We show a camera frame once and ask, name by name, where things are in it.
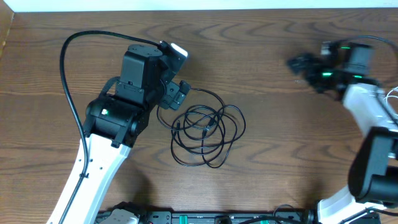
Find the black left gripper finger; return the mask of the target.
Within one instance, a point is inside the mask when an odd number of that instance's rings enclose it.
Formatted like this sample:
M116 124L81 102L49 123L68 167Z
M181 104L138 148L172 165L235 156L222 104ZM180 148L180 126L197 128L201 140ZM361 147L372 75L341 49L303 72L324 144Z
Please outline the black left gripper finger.
M187 83L185 80L182 80L178 86L180 87L180 106L185 100L186 96L188 95L188 92L191 89L191 86L189 83Z
M166 94L160 100L159 106L163 109L179 109L180 107L180 87L170 82L166 85Z

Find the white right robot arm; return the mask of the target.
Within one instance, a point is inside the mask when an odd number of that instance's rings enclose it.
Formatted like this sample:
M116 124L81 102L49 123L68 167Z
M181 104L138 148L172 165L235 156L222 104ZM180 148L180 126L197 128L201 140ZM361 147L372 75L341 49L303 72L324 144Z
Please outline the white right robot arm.
M397 208L397 113L380 83L369 76L373 48L349 40L325 42L320 56L300 54L287 66L317 93L335 91L352 114L364 140L348 173L348 183L317 203L306 223L378 222Z

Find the brown cardboard side panel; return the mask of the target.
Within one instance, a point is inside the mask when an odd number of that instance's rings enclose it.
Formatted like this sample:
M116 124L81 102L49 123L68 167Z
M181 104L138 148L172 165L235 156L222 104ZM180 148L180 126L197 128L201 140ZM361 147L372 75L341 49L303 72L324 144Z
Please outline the brown cardboard side panel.
M12 22L14 19L14 11L3 1L0 3L0 56L6 45L6 40L9 35Z

